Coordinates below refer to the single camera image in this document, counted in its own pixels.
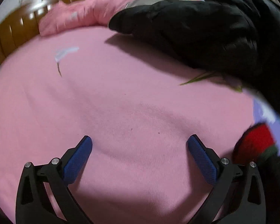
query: pink bed sheet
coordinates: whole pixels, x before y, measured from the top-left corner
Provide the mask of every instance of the pink bed sheet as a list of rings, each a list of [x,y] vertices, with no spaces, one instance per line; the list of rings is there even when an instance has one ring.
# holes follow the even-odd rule
[[[72,47],[61,76],[54,57]],[[0,207],[15,222],[24,164],[46,164],[88,135],[93,151],[69,188],[94,223],[189,221],[211,186],[188,137],[229,156],[254,122],[245,94],[208,81],[179,86],[200,73],[105,27],[22,46],[0,70]]]

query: black jacket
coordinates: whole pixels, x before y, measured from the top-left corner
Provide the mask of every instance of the black jacket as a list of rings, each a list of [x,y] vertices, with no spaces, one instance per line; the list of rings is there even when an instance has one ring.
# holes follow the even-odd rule
[[[238,77],[280,113],[280,9],[268,0],[164,0],[120,11],[109,28]]]

